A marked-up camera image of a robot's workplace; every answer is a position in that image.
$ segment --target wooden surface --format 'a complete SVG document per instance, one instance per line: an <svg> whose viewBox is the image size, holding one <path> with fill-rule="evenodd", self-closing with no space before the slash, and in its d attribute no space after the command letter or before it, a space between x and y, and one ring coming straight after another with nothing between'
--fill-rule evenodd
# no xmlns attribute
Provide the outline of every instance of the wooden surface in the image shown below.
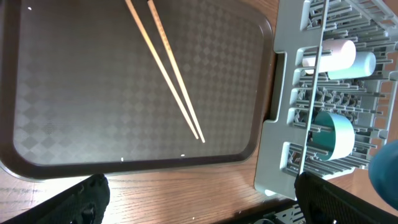
<svg viewBox="0 0 398 224"><path fill-rule="evenodd" d="M278 0L245 1L265 14L275 30ZM392 122L397 124L394 121L398 121L397 101ZM396 125L392 125L389 139L398 139ZM271 207L278 199L267 198L253 187L257 153L255 151L246 162L238 165L108 176L111 202L103 223L213 223L244 215L250 208ZM0 222L53 197L81 179L32 183L0 169ZM375 193L366 170L356 170L330 182L398 215Z"/></svg>

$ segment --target blue object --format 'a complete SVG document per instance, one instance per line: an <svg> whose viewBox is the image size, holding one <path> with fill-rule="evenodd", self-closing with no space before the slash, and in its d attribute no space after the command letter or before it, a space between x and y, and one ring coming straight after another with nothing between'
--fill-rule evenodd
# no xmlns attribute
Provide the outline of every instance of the blue object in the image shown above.
<svg viewBox="0 0 398 224"><path fill-rule="evenodd" d="M369 178L380 197L398 210L398 140L383 146L372 159Z"/></svg>

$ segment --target brown tray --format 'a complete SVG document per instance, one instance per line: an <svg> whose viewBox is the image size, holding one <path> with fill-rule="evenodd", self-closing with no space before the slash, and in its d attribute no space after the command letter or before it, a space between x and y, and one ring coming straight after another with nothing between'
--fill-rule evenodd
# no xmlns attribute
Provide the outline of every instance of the brown tray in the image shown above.
<svg viewBox="0 0 398 224"><path fill-rule="evenodd" d="M146 1L133 4L183 99ZM168 169L239 162L255 150L273 35L250 6L155 0L202 143L124 1L2 5L0 161L9 173L51 179Z"/></svg>

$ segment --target chopsticks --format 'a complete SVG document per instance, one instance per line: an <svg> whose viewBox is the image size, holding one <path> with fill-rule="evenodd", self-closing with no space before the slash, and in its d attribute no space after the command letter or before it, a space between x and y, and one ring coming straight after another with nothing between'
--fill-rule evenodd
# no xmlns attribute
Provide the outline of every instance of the chopsticks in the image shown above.
<svg viewBox="0 0 398 224"><path fill-rule="evenodd" d="M182 80L180 70L178 69L178 65L177 65L177 62L175 61L174 54L172 52L172 48L169 44L169 40L167 39L166 33L164 31L162 22L160 21L160 17L157 13L157 10L156 10L153 0L148 0L148 6L150 9L150 12L152 13L152 17L155 20L155 24L156 24L157 30L159 31L159 35L162 38L164 48L166 49L167 55L169 56L170 63L172 64L172 67L173 67L173 71L175 73L175 76L177 77L178 84L180 85L182 95L184 96L184 99L187 102L188 110L191 113L193 123L195 123L195 126L197 127L201 141L203 143L205 143L205 138L203 137L203 133L201 132L195 111L193 110L191 99L189 98L187 89L185 88L184 81Z"/></svg>
<svg viewBox="0 0 398 224"><path fill-rule="evenodd" d="M175 101L177 102L178 106L180 107L180 110L181 110L185 120L187 121L187 123L188 123L188 125L189 125L189 127L190 127L190 129L191 129L191 131L193 133L193 135L195 135L195 138L198 139L199 138L198 134L195 131L195 128L193 127L191 119L189 118L189 115L188 115L188 113L187 113L187 111L186 111L186 109L185 109L185 107L184 107L184 105L183 105L183 103L182 103L177 91L175 90L174 85L173 85L169 75L167 74L166 69L164 68L162 61L160 60L159 56L157 55L155 47L152 44L152 41L150 41L150 38L149 38L144 26L142 25L142 22L141 22L138 14L137 14L136 9L132 5L131 0L126 0L126 4L127 4L128 8L129 8L129 10L131 12L131 15L133 16L133 18L134 18L134 20L135 20L135 22L136 22L136 24L138 26L138 29L140 30L145 42L148 45L148 48L149 48L150 52L154 56L154 59L155 59L155 61L157 63L157 66L159 66L160 71L162 72L163 77L166 80L166 82L167 82L167 84L168 84L168 86L169 86L169 88L170 88L170 90L171 90L171 92L172 92L172 94L173 94L173 96L175 98Z"/></svg>

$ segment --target gray dish rack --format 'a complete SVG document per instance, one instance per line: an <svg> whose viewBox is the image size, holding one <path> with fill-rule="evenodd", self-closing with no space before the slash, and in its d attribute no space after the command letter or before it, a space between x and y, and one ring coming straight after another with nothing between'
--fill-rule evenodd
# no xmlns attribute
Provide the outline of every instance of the gray dish rack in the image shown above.
<svg viewBox="0 0 398 224"><path fill-rule="evenodd" d="M331 179L368 168L369 152L387 142L392 118L398 72L385 66L393 63L387 55L396 51L397 25L397 16L379 0L280 0L271 117L262 127L254 181L258 191L295 198L294 181L304 170ZM374 52L375 72L349 80L329 80L327 73L318 73L318 59L331 53L322 50L326 39L349 39L357 51ZM303 67L302 59L309 56L316 56L315 66ZM305 75L307 69L314 74ZM389 91L382 91L384 82L391 82ZM312 132L331 131L312 124L319 111L341 114L352 122L356 135L351 155L319 160L317 155L328 152L311 143Z"/></svg>

